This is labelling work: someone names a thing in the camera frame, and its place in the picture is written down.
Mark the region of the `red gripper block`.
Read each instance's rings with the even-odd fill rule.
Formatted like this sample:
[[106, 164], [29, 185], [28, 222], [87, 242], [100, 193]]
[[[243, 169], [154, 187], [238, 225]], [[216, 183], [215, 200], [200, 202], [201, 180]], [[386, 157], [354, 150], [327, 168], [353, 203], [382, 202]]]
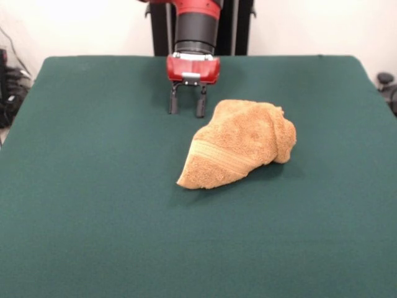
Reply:
[[171, 83], [169, 114], [178, 113], [177, 90], [181, 84], [202, 84], [197, 101], [196, 117], [205, 117], [207, 85], [215, 84], [220, 75], [220, 59], [212, 55], [173, 53], [166, 58], [167, 76]]

